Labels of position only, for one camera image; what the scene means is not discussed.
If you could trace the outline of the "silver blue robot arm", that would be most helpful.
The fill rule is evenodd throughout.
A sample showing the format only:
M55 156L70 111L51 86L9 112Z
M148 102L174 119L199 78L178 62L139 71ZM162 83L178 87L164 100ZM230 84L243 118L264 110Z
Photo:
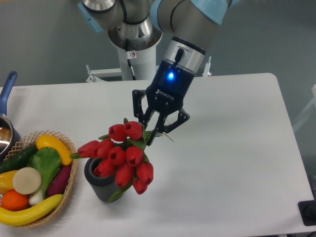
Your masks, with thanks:
M81 0L78 8L96 32L117 48L123 80L150 80L132 92L134 116L157 123L147 140L185 123L184 97L234 0Z

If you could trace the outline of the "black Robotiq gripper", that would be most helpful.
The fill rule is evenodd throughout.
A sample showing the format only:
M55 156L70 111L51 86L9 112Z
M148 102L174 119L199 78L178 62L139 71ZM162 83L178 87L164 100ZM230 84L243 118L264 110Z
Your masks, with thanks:
M150 146L158 133L170 133L190 119L182 108L184 97L193 81L194 75L162 60L152 83L146 90L133 90L133 113L138 121L147 128L154 112L159 113L158 121L147 141ZM148 107L142 109L142 99L146 97ZM165 125L168 115L178 110L177 120Z

